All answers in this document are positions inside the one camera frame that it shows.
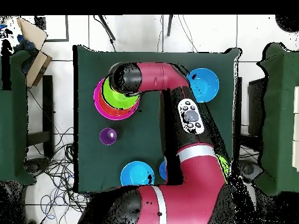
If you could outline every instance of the white button panel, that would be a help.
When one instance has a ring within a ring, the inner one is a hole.
[[[204,132],[203,121],[201,120],[197,104],[193,100],[181,100],[178,104],[178,110],[180,115],[180,122],[182,123],[184,131],[196,135]],[[198,120],[196,122],[189,122],[184,119],[185,113],[190,110],[195,111],[198,114]]]

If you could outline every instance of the blue bowl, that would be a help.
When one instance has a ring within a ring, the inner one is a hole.
[[[166,180],[167,179],[167,172],[166,172],[166,164],[165,161],[161,163],[160,168],[159,168],[160,176],[162,179]]]
[[[122,186],[152,185],[154,184],[154,180],[155,177],[152,168],[146,163],[139,161],[126,165],[120,174]]]
[[[197,102],[209,102],[219,90],[219,80],[216,74],[205,68],[198,68],[190,72],[187,76],[191,90]]]

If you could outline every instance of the robot control buttons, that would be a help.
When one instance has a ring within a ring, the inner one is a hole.
[[[203,122],[197,108],[197,104],[191,99],[183,99],[178,104],[180,122],[184,131],[191,134],[204,132]]]

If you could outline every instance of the tiled floor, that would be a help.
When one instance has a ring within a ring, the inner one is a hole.
[[[162,51],[162,37],[160,15],[124,15],[107,16],[106,21],[116,36],[116,51]],[[283,42],[291,49],[299,48],[297,33],[286,33],[280,30],[274,15],[182,15],[173,17],[171,35],[168,37],[168,15],[164,16],[164,52],[189,52],[192,45],[188,41],[181,23],[189,34],[185,25],[188,24],[192,39],[198,52],[224,52],[228,48],[242,49],[239,63],[239,76],[243,77],[242,89],[242,124],[248,125],[248,96],[247,85],[250,81],[264,77],[263,71],[256,65],[262,59],[263,48],[270,42]],[[47,42],[42,51],[53,57],[53,61],[46,70],[46,75],[53,76],[54,84],[54,122],[55,142],[60,140],[59,134],[74,126],[73,115],[73,67],[72,45],[82,44],[96,51],[113,51],[109,38],[100,23],[93,16],[68,16],[69,42]],[[30,90],[39,105],[42,105],[42,83]],[[41,131],[42,111],[31,94],[28,94],[29,131]],[[242,126],[242,132],[247,133],[247,127]],[[64,143],[73,141],[73,129],[63,137]],[[37,148],[43,152],[42,145]],[[57,159],[63,158],[63,152],[57,154]],[[38,157],[35,148],[30,148],[28,158]],[[50,195],[54,184],[49,176],[38,176],[37,183],[30,186],[26,195],[26,210],[28,218],[38,223],[45,214],[41,210],[40,201],[44,195]],[[57,224],[67,210],[67,206],[54,206],[54,219],[46,219],[43,224]],[[80,213],[70,209],[60,224],[76,224]]]

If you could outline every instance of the red bowl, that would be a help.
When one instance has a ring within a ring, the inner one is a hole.
[[[99,105],[101,106],[101,108],[103,109],[103,111],[106,114],[109,114],[111,116],[124,116],[124,115],[128,114],[131,111],[131,109],[133,108],[133,107],[131,107],[131,108],[121,110],[121,109],[117,109],[117,108],[114,108],[114,107],[108,105],[108,103],[106,103],[105,100],[103,99],[102,88],[99,90],[98,102],[99,102]]]

